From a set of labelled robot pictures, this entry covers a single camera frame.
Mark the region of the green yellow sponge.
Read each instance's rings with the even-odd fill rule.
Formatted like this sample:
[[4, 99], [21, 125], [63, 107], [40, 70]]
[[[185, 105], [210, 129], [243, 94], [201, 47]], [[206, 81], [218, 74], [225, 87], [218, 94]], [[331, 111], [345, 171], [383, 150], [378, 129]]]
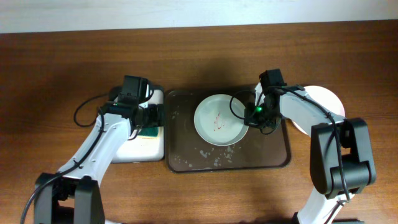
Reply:
[[139, 132], [139, 136], [156, 138], [160, 133], [159, 127], [142, 128]]

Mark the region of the grey-green plate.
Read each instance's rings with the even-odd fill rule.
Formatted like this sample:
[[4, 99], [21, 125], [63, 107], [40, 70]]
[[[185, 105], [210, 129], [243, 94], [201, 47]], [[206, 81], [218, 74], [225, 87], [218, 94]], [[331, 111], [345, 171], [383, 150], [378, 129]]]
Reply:
[[229, 146], [242, 140], [249, 127], [232, 112], [244, 116], [245, 106], [236, 98], [229, 106], [232, 96], [225, 94], [211, 95], [197, 106], [193, 117], [198, 135], [215, 146]]

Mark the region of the pink plate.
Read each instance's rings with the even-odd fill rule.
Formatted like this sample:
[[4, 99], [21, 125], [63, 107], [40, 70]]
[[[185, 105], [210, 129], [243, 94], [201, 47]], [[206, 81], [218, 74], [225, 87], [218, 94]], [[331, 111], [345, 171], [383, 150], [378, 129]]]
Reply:
[[[304, 90], [297, 90], [297, 93], [301, 96], [306, 96], [310, 100], [322, 106], [325, 110], [333, 113], [333, 119], [337, 123], [340, 123], [345, 119], [345, 109], [342, 102], [329, 89], [322, 86], [311, 85], [305, 86]], [[311, 136], [311, 127], [320, 123], [319, 121], [306, 121], [305, 118], [309, 115], [310, 113], [305, 113], [304, 115], [299, 113], [298, 116], [294, 116], [290, 119], [294, 126], [307, 136]]]

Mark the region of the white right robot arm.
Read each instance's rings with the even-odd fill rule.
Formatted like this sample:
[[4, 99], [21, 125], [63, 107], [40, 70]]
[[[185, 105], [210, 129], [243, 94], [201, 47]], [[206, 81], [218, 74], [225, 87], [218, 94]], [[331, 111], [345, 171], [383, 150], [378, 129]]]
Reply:
[[281, 119], [297, 123], [310, 136], [313, 190], [293, 223], [332, 223], [338, 212], [376, 180], [366, 122], [347, 119], [316, 102], [302, 86], [258, 85], [244, 122], [275, 129]]

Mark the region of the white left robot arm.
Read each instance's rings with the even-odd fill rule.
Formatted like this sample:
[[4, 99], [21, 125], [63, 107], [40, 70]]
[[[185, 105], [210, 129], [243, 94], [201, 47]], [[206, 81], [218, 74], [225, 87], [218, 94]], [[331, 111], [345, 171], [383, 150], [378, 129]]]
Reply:
[[143, 128], [164, 125], [163, 104], [142, 107], [109, 101], [98, 109], [91, 133], [54, 174], [43, 173], [29, 199], [34, 223], [107, 223], [100, 184], [120, 147]]

